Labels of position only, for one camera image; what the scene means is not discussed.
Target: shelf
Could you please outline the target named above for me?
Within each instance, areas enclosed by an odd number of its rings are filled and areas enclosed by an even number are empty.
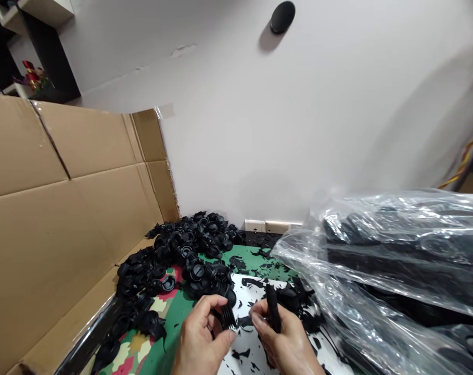
[[[70,0],[19,0],[18,6],[56,30],[74,16]],[[18,8],[0,5],[0,23],[6,29],[28,37]]]
[[[55,89],[54,87],[48,87],[43,89],[42,91],[32,95],[30,100],[40,101],[40,102],[50,102],[50,103],[58,103],[64,104],[69,101],[76,99],[78,96],[75,96],[71,93],[60,91]]]
[[[20,83],[13,83],[11,86],[2,90],[2,92],[4,93],[4,95],[19,96],[24,99],[29,99],[31,96],[34,95],[34,92],[30,86],[26,86]]]

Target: right hand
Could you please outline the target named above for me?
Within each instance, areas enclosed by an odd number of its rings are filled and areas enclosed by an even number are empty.
[[[281,305],[278,305],[278,312],[282,320],[280,334],[264,320],[268,314],[267,300],[257,302],[250,309],[252,323],[271,365],[282,375],[325,375],[300,319]]]

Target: table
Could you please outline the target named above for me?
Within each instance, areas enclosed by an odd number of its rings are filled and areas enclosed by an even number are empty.
[[[256,247],[235,245],[231,251],[223,254],[222,259],[226,264],[229,264],[229,259],[232,256],[240,256],[246,263],[247,270],[250,270],[251,276],[291,281],[291,278],[297,275],[293,270],[287,270],[276,259],[268,260],[251,253],[255,253],[257,250]],[[200,256],[200,258],[213,261],[204,256]],[[168,273],[174,275],[176,281],[181,281],[181,271],[181,267],[174,266],[168,270]],[[99,375],[168,375],[174,360],[181,324],[191,312],[193,304],[194,301],[182,290],[173,290],[169,294],[158,296],[151,309],[158,311],[159,316],[166,319],[165,352],[163,340],[153,342],[150,336],[144,336],[136,330],[131,330],[122,338],[120,351],[115,360],[102,369]],[[86,369],[90,370],[92,362],[93,360]]]

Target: black round object on wall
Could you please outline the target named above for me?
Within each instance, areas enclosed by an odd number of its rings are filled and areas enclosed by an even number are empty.
[[[288,30],[295,17],[295,5],[286,1],[276,7],[271,16],[271,31],[275,34],[283,34]]]

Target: hand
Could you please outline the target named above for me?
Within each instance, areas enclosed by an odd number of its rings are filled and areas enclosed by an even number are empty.
[[[271,365],[282,375],[325,375],[300,319],[281,305],[278,305],[278,312],[282,320],[280,334],[263,318],[268,314],[267,300],[257,302],[250,309],[252,323],[261,337]]]
[[[210,313],[210,310],[220,310],[225,304],[227,299],[219,295],[204,295],[200,298],[181,327],[171,375],[217,374],[224,356],[236,338],[234,331],[222,331],[221,324]]]

